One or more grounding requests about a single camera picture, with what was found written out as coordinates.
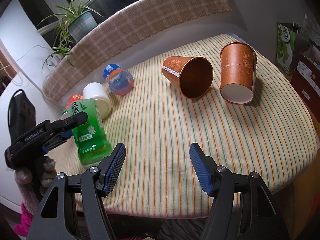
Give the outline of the gloved left hand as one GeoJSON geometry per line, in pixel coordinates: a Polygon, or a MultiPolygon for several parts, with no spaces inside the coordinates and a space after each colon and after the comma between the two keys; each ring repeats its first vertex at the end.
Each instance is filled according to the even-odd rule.
{"type": "Polygon", "coordinates": [[[41,202],[36,193],[40,193],[40,198],[42,198],[57,175],[54,159],[45,156],[42,167],[44,172],[36,178],[33,178],[31,171],[27,168],[20,168],[14,172],[15,182],[23,198],[23,205],[32,215],[35,215],[41,202]]]}

